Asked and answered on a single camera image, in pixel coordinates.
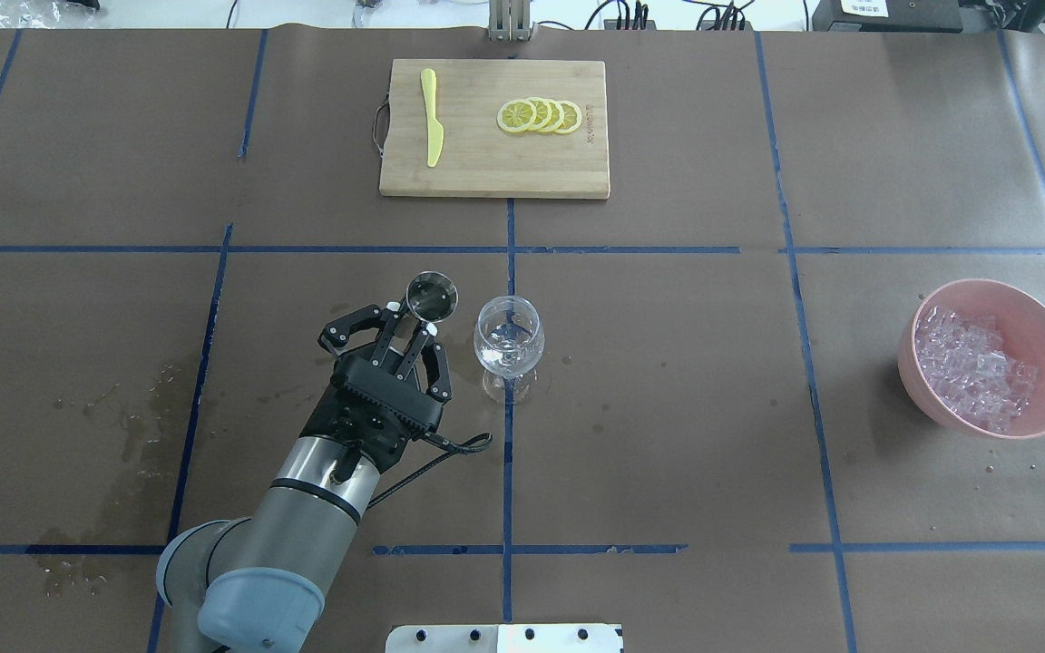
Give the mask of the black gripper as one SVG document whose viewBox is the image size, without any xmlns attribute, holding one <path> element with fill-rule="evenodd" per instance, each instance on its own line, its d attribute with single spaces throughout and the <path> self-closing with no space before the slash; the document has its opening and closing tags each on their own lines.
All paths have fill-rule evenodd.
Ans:
<svg viewBox="0 0 1045 653">
<path fill-rule="evenodd" d="M 332 375 L 301 430 L 356 447 L 381 473 L 401 462 L 408 443 L 438 432 L 452 400 L 446 348 L 432 324 L 415 324 L 407 349 L 394 348 L 403 318 L 402 303 L 373 303 L 324 325 L 318 345 L 333 356 Z M 373 339 L 349 345 L 370 331 Z"/>
</svg>

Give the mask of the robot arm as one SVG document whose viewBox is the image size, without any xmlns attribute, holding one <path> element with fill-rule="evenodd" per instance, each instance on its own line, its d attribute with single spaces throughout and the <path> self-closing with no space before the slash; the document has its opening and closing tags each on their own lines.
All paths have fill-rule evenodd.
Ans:
<svg viewBox="0 0 1045 653">
<path fill-rule="evenodd" d="M 436 324 L 456 298 L 370 305 L 327 323 L 330 382 L 253 515 L 178 534 L 157 590 L 178 652 L 298 652 L 325 608 L 375 489 L 411 442 L 444 456 L 486 446 L 439 434 L 452 400 Z"/>
</svg>

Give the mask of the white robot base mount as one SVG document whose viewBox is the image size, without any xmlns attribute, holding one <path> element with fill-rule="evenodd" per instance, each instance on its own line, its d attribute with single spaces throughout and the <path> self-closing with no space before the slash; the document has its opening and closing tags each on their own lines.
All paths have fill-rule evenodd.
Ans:
<svg viewBox="0 0 1045 653">
<path fill-rule="evenodd" d="M 622 627 L 606 623 L 403 625 L 386 652 L 623 652 Z"/>
</svg>

